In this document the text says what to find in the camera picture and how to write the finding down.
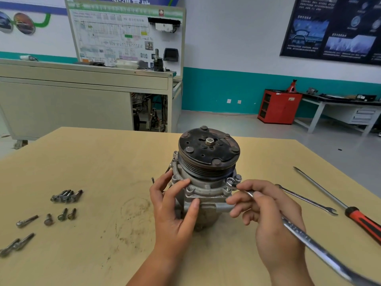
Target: red tool cabinet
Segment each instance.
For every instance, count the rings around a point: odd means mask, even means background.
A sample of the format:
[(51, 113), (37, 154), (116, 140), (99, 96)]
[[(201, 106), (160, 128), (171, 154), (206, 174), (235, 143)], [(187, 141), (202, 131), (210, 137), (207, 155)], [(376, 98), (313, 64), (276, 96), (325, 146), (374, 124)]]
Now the red tool cabinet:
[(300, 93), (266, 89), (258, 119), (266, 124), (292, 124), (301, 99)]

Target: floor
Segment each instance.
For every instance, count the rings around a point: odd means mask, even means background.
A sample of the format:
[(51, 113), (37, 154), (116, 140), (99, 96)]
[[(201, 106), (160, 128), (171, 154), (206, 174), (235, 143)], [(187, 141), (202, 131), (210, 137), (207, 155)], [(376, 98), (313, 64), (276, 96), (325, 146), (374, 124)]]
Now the floor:
[[(307, 130), (298, 124), (264, 124), (253, 115), (188, 110), (183, 110), (180, 115), (178, 132), (201, 125), (232, 136), (296, 139), (381, 198), (381, 137), (376, 134), (362, 138), (354, 129), (325, 120), (319, 121), (313, 134), (307, 134)], [(7, 134), (7, 127), (0, 118), (0, 136)], [(10, 136), (0, 138), (0, 158), (15, 151), (13, 144)]]

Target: wooden table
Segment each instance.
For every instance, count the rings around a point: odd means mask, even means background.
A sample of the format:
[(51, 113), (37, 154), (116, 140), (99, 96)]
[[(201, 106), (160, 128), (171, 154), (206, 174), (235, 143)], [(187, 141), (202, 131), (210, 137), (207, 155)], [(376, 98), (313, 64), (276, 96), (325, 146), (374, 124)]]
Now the wooden table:
[[(148, 189), (177, 149), (180, 134), (60, 128), (0, 161), (0, 246), (31, 232), (20, 252), (0, 259), (0, 285), (124, 286), (153, 249), (154, 217)], [(307, 232), (355, 271), (381, 281), (381, 247), (344, 211), (296, 173), (297, 166), (343, 202), (381, 222), (381, 200), (295, 140), (236, 138), (237, 172), (284, 187), (339, 216), (298, 200)], [(50, 197), (65, 189), (85, 192), (74, 221), (57, 221), (63, 204)], [(55, 224), (43, 224), (52, 213)], [(23, 229), (15, 223), (41, 217)], [(254, 224), (223, 214), (195, 233), (177, 285), (270, 285), (255, 246)], [(307, 250), (315, 284), (349, 285)]]

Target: round wall picture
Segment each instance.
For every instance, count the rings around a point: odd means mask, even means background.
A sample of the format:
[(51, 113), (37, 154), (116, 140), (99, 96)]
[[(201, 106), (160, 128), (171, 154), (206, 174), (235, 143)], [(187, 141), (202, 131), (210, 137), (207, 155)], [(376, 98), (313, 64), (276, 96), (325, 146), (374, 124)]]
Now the round wall picture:
[(13, 30), (13, 24), (11, 18), (7, 14), (0, 11), (0, 31), (4, 33), (11, 33)]
[(32, 35), (36, 31), (33, 21), (25, 14), (17, 13), (13, 20), (17, 29), (25, 35)]

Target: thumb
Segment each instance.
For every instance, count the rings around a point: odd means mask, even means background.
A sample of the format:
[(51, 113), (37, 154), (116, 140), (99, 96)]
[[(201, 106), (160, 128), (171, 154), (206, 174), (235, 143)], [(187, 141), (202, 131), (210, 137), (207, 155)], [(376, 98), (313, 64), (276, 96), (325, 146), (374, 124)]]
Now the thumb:
[(184, 221), (182, 222), (179, 235), (185, 239), (192, 236), (194, 225), (196, 224), (198, 210), (200, 208), (200, 199), (194, 199), (189, 206), (188, 212), (185, 215)]
[(282, 216), (272, 197), (266, 196), (259, 191), (255, 191), (253, 198), (260, 208), (260, 224), (274, 226), (283, 226)]

